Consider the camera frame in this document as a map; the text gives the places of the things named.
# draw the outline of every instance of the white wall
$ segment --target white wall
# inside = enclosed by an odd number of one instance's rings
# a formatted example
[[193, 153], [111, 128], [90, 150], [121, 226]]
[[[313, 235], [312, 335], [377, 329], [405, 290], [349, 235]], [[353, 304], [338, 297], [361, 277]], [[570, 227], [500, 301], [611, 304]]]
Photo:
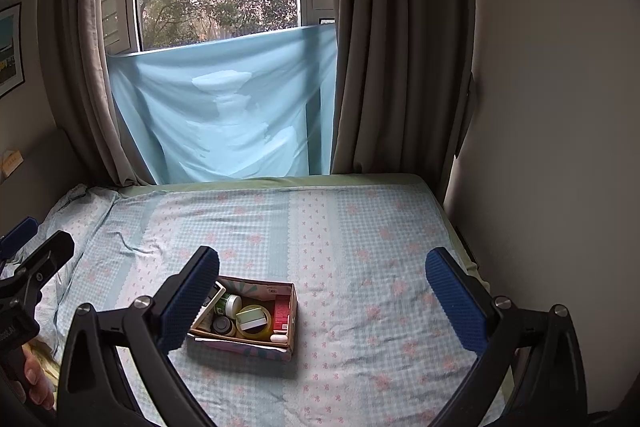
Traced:
[[56, 127], [40, 69], [37, 0], [0, 0], [0, 9], [17, 2], [22, 2], [20, 40], [25, 82], [0, 98], [0, 155], [7, 149], [28, 153]]
[[478, 0], [446, 208], [492, 293], [565, 303], [590, 410], [640, 371], [640, 0]]

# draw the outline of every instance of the mattress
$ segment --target mattress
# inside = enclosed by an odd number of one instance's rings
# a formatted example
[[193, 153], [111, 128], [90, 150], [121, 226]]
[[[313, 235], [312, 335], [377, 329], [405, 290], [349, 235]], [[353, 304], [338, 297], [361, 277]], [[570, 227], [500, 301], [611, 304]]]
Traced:
[[[218, 250], [221, 275], [296, 284], [290, 362], [190, 339], [170, 353], [220, 426], [424, 425], [475, 361], [425, 279], [424, 258], [444, 246], [468, 272], [476, 267], [414, 176], [76, 187], [22, 255], [58, 229], [74, 236], [76, 252], [36, 309], [40, 339], [58, 362], [80, 303], [104, 310], [152, 295], [199, 245]], [[121, 356], [140, 407], [162, 425], [129, 353]], [[498, 392], [485, 420], [503, 407]]]

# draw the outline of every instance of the bolt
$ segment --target bolt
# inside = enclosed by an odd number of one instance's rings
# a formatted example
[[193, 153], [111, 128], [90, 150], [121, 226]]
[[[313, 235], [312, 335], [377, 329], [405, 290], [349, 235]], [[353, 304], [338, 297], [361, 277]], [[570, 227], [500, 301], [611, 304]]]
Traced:
[[76, 314], [85, 315], [91, 311], [91, 304], [85, 302], [84, 304], [80, 304], [78, 308], [76, 308]]
[[148, 297], [147, 295], [136, 297], [136, 299], [133, 301], [133, 306], [139, 309], [146, 308], [149, 306], [149, 304], [151, 304], [151, 297]]
[[554, 306], [554, 313], [558, 317], [566, 317], [569, 314], [569, 310], [566, 308], [566, 306], [562, 306], [562, 304], [556, 304]]
[[498, 295], [494, 299], [494, 304], [501, 310], [508, 310], [509, 308], [511, 308], [511, 299], [505, 297], [504, 295]]

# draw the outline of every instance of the framed picture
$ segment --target framed picture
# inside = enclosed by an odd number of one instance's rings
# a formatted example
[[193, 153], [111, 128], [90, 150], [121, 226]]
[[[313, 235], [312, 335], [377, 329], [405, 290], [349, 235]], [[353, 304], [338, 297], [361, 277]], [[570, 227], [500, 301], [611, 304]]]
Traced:
[[0, 10], [0, 98], [23, 83], [18, 3]]

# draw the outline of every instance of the bed frame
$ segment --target bed frame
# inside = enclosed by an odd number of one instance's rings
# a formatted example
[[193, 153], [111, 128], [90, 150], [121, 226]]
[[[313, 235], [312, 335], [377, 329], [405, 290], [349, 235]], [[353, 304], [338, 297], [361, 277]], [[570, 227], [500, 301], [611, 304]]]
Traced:
[[0, 184], [0, 235], [27, 216], [41, 223], [67, 191], [90, 181], [65, 132], [56, 129]]

